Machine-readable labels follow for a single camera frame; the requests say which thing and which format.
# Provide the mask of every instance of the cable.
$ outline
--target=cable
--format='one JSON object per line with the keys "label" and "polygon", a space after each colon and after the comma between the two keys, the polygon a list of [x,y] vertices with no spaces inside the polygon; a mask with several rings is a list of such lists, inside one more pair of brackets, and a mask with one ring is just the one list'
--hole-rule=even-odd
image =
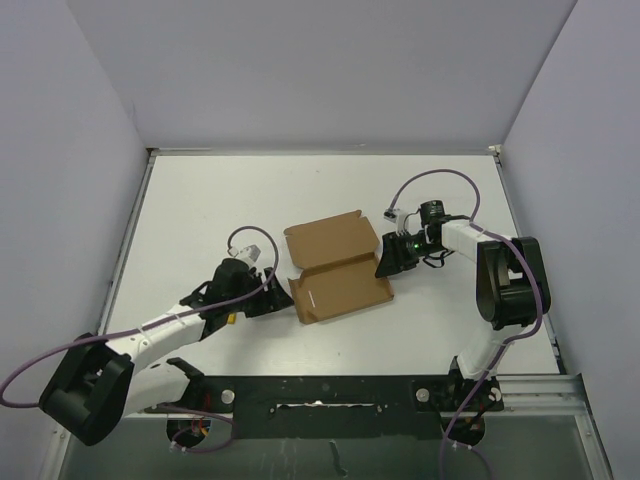
{"label": "cable", "polygon": [[[240,227],[240,228],[234,230],[233,232],[231,232],[231,235],[229,235],[229,239],[227,240],[227,246],[229,248],[231,248],[231,241],[233,240],[233,238],[239,232],[242,232],[244,230],[255,230],[257,232],[262,233],[265,237],[267,237],[269,242],[271,242],[271,246],[273,247],[273,252],[274,252],[274,255],[275,255],[275,259],[273,261],[273,270],[267,276],[267,278],[265,279],[264,283],[262,283],[262,285],[257,287],[255,290],[253,290],[253,291],[251,291],[249,293],[246,293],[244,295],[241,295],[240,297],[237,297],[237,298],[232,298],[230,300],[225,300],[223,302],[213,303],[211,305],[205,305],[203,307],[194,308],[193,310],[188,310],[186,312],[181,312],[181,313],[177,313],[177,314],[168,315],[168,316],[163,317],[163,318],[161,318],[159,320],[156,320],[155,322],[149,323],[148,325],[142,326],[142,330],[143,331],[151,330],[153,328],[159,327],[159,326],[164,325],[166,323],[175,321],[175,320],[177,320],[179,318],[184,318],[184,317],[188,317],[188,316],[191,316],[191,315],[195,315],[197,313],[206,312],[206,311],[212,310],[214,308],[220,308],[220,307],[224,307],[224,306],[227,306],[227,305],[232,305],[234,303],[243,302],[243,301],[247,300],[248,298],[258,294],[260,291],[262,291],[262,289],[267,287],[269,285],[269,283],[271,283],[271,281],[276,276],[276,269],[278,268],[278,262],[280,261],[280,255],[278,253],[278,246],[276,245],[276,242],[273,239],[273,237],[271,235],[269,235],[265,230],[263,230],[260,227],[247,225],[247,226],[244,226],[244,227]],[[19,366],[17,369],[15,369],[0,384],[0,405],[8,407],[8,408],[37,408],[38,407],[38,402],[33,402],[33,403],[12,402],[10,400],[5,399],[4,398],[4,394],[5,394],[6,390],[7,390],[7,388],[9,387],[9,385],[11,385],[11,383],[18,376],[20,376],[26,370],[30,369],[31,367],[33,367],[35,364],[41,362],[42,360],[44,360],[46,358],[49,358],[49,357],[51,357],[51,356],[53,356],[53,355],[55,355],[57,353],[61,353],[61,352],[64,352],[66,350],[69,350],[71,348],[74,348],[74,347],[79,347],[79,346],[82,346],[82,345],[91,345],[93,343],[107,342],[109,340],[114,340],[116,338],[128,337],[130,335],[136,335],[138,333],[140,333],[140,330],[138,328],[132,328],[130,330],[125,330],[125,331],[122,331],[122,332],[107,333],[107,334],[104,334],[104,335],[96,335],[96,336],[93,336],[93,337],[81,338],[81,339],[76,340],[74,342],[66,343],[66,344],[61,345],[59,347],[53,348],[53,349],[51,349],[51,350],[49,350],[47,352],[41,353],[40,355],[32,358],[31,360],[25,362],[24,364]]]}
{"label": "cable", "polygon": [[222,450],[223,448],[228,447],[235,440],[237,425],[231,418],[227,418],[223,415],[218,415],[215,413],[203,412],[201,410],[189,410],[188,408],[176,407],[168,403],[162,403],[158,405],[158,407],[163,408],[165,410],[169,410],[170,412],[174,412],[174,413],[186,413],[189,415],[198,415],[202,417],[212,418],[212,419],[220,420],[221,422],[225,422],[231,425],[231,435],[229,435],[229,438],[227,440],[225,440],[222,443],[219,443],[218,445],[214,445],[213,447],[207,447],[207,448],[187,448],[179,445],[177,443],[178,437],[180,437],[180,435],[182,435],[183,433],[190,432],[191,427],[186,427],[186,428],[183,428],[182,430],[179,430],[173,437],[171,437],[171,446],[173,447],[174,445],[179,445],[182,451],[185,453],[203,454],[203,453],[217,452],[218,450]]}
{"label": "cable", "polygon": [[[535,304],[536,304],[536,320],[535,320],[535,322],[533,324],[533,328],[531,330],[529,330],[528,332],[524,332],[524,333],[521,333],[519,335],[513,335],[513,336],[505,339],[504,342],[502,342],[502,345],[500,346],[500,348],[496,352],[496,355],[489,362],[489,365],[484,370],[484,372],[482,373],[480,378],[476,381],[476,384],[473,386],[471,391],[467,394],[466,398],[462,401],[462,403],[458,407],[458,410],[456,410],[456,412],[454,413],[453,417],[451,417],[451,420],[449,421],[449,424],[447,425],[447,428],[446,428],[446,430],[444,432],[444,436],[442,438],[442,442],[440,443],[440,451],[439,451],[439,455],[438,455],[439,476],[440,476],[440,480],[444,480],[444,478],[445,478],[444,477],[445,446],[446,446],[447,441],[450,441],[449,435],[451,433],[451,430],[453,429],[454,424],[456,423],[458,418],[460,418],[460,415],[463,412],[463,410],[469,404],[471,399],[473,399],[475,394],[480,389],[481,385],[487,379],[487,377],[491,373],[491,370],[493,370],[493,368],[498,364],[498,362],[500,361],[500,358],[504,354],[504,352],[507,349],[507,347],[509,346],[509,344],[511,344],[512,342],[515,342],[516,340],[522,340],[522,339],[525,339],[525,338],[532,337],[533,335],[538,333],[538,331],[542,327],[543,309],[542,309],[542,296],[540,295],[540,290],[538,289],[538,284],[536,282],[536,278],[533,275],[533,272],[531,271],[531,268],[527,264],[527,261],[525,260],[524,256],[520,253],[520,251],[516,248],[516,246],[510,240],[506,239],[502,235],[498,235],[497,233],[490,232],[490,231],[485,230],[482,227],[476,225],[475,217],[478,214],[478,210],[480,209],[480,190],[478,189],[478,186],[476,185],[476,183],[468,175],[466,175],[466,174],[464,174],[462,172],[459,172],[457,170],[449,169],[449,168],[440,168],[440,169],[436,169],[436,170],[428,170],[426,172],[419,173],[418,175],[414,175],[413,177],[411,177],[409,180],[407,180],[400,187],[398,192],[393,197],[393,200],[391,201],[391,205],[389,206],[389,209],[393,210],[393,208],[396,205],[396,202],[398,201],[398,198],[400,197],[400,194],[402,193],[402,191],[411,182],[413,182],[414,180],[417,180],[418,178],[421,178],[421,177],[424,177],[424,176],[427,176],[427,175],[431,175],[431,174],[434,174],[434,173],[452,173],[454,175],[458,175],[459,177],[464,178],[471,185],[471,187],[473,188],[473,191],[476,194],[476,205],[475,205],[475,207],[473,209],[473,212],[471,213],[471,216],[469,217],[469,225],[472,228],[474,228],[475,230],[484,233],[488,237],[493,238],[494,240],[498,240],[498,241],[504,243],[509,248],[509,250],[511,250],[513,252],[515,257],[518,259],[518,262],[522,266],[522,270],[524,271],[524,274],[527,276],[527,280],[529,280],[529,283],[531,284],[531,290],[533,291],[533,297],[534,297]],[[471,447],[470,445],[465,445],[465,447],[467,447],[468,449],[478,453],[478,455],[482,458],[482,460],[488,466],[489,473],[491,475],[490,478],[493,479],[494,478],[493,470],[489,466],[486,458],[482,454],[480,454],[477,450],[475,450],[473,447]]]}

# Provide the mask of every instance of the box flap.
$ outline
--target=box flap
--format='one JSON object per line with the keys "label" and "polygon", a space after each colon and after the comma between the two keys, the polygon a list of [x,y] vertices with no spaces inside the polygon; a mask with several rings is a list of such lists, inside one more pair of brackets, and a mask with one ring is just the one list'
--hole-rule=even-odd
{"label": "box flap", "polygon": [[373,253],[379,240],[361,214],[356,210],[287,228],[284,233],[293,264],[306,270]]}

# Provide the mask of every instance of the brown box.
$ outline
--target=brown box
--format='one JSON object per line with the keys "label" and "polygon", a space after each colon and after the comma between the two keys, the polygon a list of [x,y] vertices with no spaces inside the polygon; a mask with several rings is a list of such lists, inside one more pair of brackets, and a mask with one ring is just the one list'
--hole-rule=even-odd
{"label": "brown box", "polygon": [[376,278],[378,237],[360,210],[295,225],[284,231],[293,264],[289,280],[302,323],[315,323],[393,298],[386,278]]}

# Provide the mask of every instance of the screw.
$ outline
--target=screw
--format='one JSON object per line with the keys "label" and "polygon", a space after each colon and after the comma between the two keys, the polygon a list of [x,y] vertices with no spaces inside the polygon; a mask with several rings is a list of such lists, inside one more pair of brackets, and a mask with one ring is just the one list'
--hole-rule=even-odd
{"label": "screw", "polygon": [[420,403],[426,403],[429,401],[429,390],[426,388],[419,388],[416,391],[416,398]]}
{"label": "screw", "polygon": [[222,403],[224,403],[225,405],[231,405],[235,398],[236,394],[233,393],[233,390],[229,389],[223,390],[222,395],[220,395],[220,400],[222,400]]}

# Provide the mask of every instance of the open cardboard box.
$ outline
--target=open cardboard box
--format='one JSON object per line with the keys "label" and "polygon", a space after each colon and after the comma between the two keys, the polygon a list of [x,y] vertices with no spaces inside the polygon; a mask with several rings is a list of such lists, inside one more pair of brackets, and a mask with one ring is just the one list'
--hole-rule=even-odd
{"label": "open cardboard box", "polygon": [[289,280],[298,318],[309,324],[393,299],[391,284],[376,278],[379,244],[361,211],[295,225],[284,233],[293,264]]}

